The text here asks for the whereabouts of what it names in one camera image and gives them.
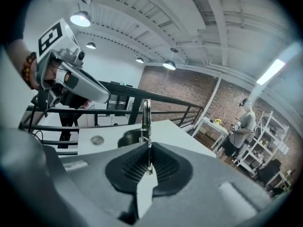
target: man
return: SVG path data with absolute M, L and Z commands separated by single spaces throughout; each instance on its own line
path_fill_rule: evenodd
M 223 149 L 218 154 L 218 158 L 221 158 L 223 154 L 231 157 L 234 153 L 237 155 L 240 147 L 244 143 L 245 139 L 252 133 L 256 126 L 256 115 L 252 110 L 252 102 L 245 98 L 239 106 L 243 106 L 245 114 L 240 118 L 237 125 L 238 127 L 232 127 L 232 134 L 222 145 Z

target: brick wall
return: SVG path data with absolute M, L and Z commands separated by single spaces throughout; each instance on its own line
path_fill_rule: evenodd
M 216 82 L 217 79 L 202 73 L 188 70 L 168 71 L 163 67 L 146 66 L 139 83 L 139 89 L 178 98 L 205 107 L 213 92 Z M 236 118 L 239 119 L 243 114 L 243 111 L 241 111 L 241 108 L 239 108 L 239 103 L 244 98 L 247 98 L 248 95 L 249 91 L 222 80 L 213 102 L 206 113 L 206 116 L 212 119 L 222 119 L 222 126 L 229 129 L 231 124 L 235 124 L 237 122 Z M 151 109 L 175 111 L 186 110 L 186 107 L 151 102 Z M 296 130 L 291 127 L 290 123 L 288 123 L 281 114 L 279 114 L 264 100 L 258 99 L 253 106 L 253 110 L 256 114 L 257 121 L 260 119 L 263 111 L 266 111 L 267 113 L 274 111 L 274 116 L 281 123 L 290 126 L 285 140 L 286 145 L 289 147 L 289 151 L 287 155 L 284 156 L 278 150 L 275 157 L 281 161 L 281 170 L 284 174 L 286 174 L 288 169 L 296 169 L 294 178 L 297 178 L 301 171 L 303 160 L 302 138 L 299 136 Z M 152 121 L 177 118 L 180 116 L 181 115 L 176 114 L 153 115 Z M 218 136 L 217 132 L 209 127 L 206 127 L 206 129 L 206 134 L 211 138 L 216 139 Z

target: white counter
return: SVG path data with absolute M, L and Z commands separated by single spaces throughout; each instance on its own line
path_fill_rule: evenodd
M 97 153 L 118 148 L 118 140 L 124 132 L 141 128 L 141 124 L 117 126 L 109 128 L 81 129 L 79 130 L 78 155 Z M 100 135 L 104 138 L 101 146 L 93 146 L 91 137 Z M 151 139 L 154 142 L 165 143 L 197 153 L 215 157 L 215 153 L 192 138 L 170 120 L 151 123 Z
M 218 131 L 220 133 L 220 137 L 214 142 L 214 144 L 211 146 L 211 149 L 214 148 L 215 145 L 216 148 L 213 150 L 213 152 L 216 152 L 218 148 L 222 145 L 222 143 L 225 141 L 225 139 L 229 136 L 228 131 L 221 125 L 215 122 L 210 122 L 210 119 L 207 117 L 202 118 L 202 125 L 201 127 L 207 124 L 210 127 L 212 127 L 214 130 Z

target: black shorts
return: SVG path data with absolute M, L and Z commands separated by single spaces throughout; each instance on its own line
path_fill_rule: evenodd
M 239 153 L 239 148 L 235 147 L 229 140 L 229 138 L 226 139 L 226 141 L 223 143 L 222 147 L 225 149 L 225 154 L 228 157 L 231 157 L 233 153 L 237 155 Z

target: yellow object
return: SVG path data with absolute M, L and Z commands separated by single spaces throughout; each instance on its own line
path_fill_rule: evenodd
M 222 123 L 222 120 L 221 119 L 215 119 L 214 120 L 217 124 L 221 124 Z

